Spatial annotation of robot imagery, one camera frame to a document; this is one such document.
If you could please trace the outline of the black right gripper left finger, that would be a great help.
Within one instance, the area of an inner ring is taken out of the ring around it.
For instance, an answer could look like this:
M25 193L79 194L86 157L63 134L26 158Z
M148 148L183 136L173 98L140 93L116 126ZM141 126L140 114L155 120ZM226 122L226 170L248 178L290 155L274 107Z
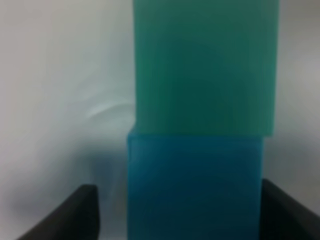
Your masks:
M81 185L20 240L97 240L100 234L98 187Z

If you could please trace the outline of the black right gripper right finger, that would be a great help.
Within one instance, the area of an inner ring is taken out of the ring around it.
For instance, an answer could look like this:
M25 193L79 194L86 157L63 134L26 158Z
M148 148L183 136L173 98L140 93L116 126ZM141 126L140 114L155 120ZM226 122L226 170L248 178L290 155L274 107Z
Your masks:
M320 216L271 181L262 181L259 238L261 240L318 240Z

